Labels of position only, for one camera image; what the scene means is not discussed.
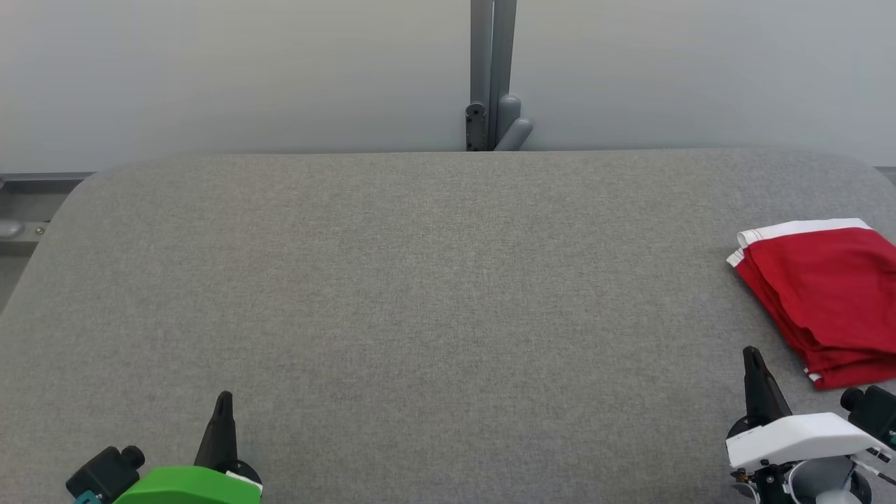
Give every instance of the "red cloth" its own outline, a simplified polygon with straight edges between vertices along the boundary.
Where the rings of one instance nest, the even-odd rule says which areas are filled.
[[[896,378],[896,247],[859,219],[738,233],[728,258],[816,388]]]

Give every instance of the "red towel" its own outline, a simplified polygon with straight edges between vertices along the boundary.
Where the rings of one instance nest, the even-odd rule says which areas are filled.
[[[728,258],[816,388],[896,378],[896,247],[860,219],[737,234]]]

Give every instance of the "white trim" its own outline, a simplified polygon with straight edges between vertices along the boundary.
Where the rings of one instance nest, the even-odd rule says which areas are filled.
[[[811,233],[815,231],[842,230],[846,228],[871,228],[861,219],[828,219],[826,221],[790,221],[754,230],[740,231],[737,234],[737,243],[741,247],[749,247],[750,244],[763,239],[772,239],[791,234]]]
[[[744,250],[742,248],[735,250],[734,254],[731,254],[728,256],[728,259],[725,260],[728,261],[731,267],[736,268],[737,265],[744,260]]]
[[[812,383],[814,383],[814,382],[816,382],[816,381],[822,379],[822,375],[820,375],[820,374],[818,374],[818,373],[810,373],[810,372],[809,372],[809,368],[804,368],[804,369],[803,369],[803,372],[806,374],[806,376],[809,377],[809,379],[812,380]]]

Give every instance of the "gray bracket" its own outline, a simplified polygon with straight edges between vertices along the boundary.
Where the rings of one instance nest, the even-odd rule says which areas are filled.
[[[486,106],[476,102],[467,107],[467,150],[485,151],[488,149],[488,121]]]

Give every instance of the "metal pole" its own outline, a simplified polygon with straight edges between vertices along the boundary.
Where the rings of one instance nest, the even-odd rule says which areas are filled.
[[[498,138],[498,101],[510,93],[513,61],[513,28],[516,25],[516,0],[495,0],[492,28],[491,75],[488,85],[488,150]]]
[[[470,103],[488,107],[493,0],[470,0]]]

